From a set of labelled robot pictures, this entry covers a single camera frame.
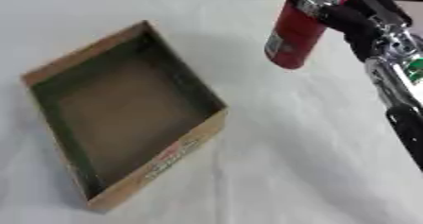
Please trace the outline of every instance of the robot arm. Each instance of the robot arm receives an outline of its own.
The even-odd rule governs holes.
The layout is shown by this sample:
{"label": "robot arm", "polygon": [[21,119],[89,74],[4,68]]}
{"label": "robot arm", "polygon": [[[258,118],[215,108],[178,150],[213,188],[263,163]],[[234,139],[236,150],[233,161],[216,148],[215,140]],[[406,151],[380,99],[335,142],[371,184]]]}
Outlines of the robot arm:
{"label": "robot arm", "polygon": [[423,171],[423,40],[392,0],[289,0],[321,24],[341,31],[377,87],[386,117]]}

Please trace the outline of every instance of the open cardboard box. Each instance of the open cardboard box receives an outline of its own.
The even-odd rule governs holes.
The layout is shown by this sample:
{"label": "open cardboard box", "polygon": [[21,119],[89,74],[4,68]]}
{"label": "open cardboard box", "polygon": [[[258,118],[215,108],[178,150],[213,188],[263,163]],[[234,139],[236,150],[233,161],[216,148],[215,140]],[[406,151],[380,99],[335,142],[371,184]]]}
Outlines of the open cardboard box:
{"label": "open cardboard box", "polygon": [[210,139],[225,104],[142,22],[24,75],[88,205],[109,209]]}

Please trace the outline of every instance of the aerosol can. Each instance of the aerosol can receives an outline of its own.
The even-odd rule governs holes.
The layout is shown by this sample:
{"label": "aerosol can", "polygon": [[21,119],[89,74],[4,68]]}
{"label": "aerosol can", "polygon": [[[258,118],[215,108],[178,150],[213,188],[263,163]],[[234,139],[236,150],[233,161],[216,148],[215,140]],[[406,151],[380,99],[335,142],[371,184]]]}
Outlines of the aerosol can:
{"label": "aerosol can", "polygon": [[319,24],[312,13],[316,3],[342,4],[345,0],[286,0],[264,51],[275,64],[297,69],[311,53],[326,27]]}

